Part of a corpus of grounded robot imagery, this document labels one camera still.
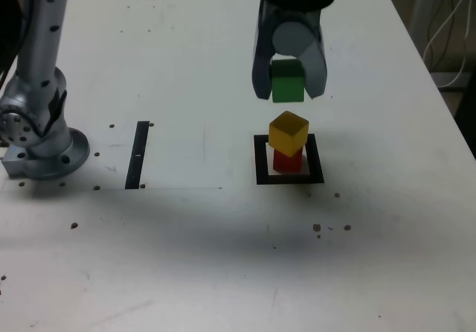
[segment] white table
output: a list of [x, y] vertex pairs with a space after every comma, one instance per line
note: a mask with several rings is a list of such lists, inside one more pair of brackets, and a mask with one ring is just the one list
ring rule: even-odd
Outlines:
[[[69, 0], [58, 66], [91, 156], [2, 171], [0, 331], [475, 331], [475, 161], [392, 3], [335, 0], [326, 93], [291, 104], [251, 86], [258, 4]], [[286, 109], [325, 184], [256, 186], [253, 135]], [[139, 120], [147, 188], [126, 191]]]

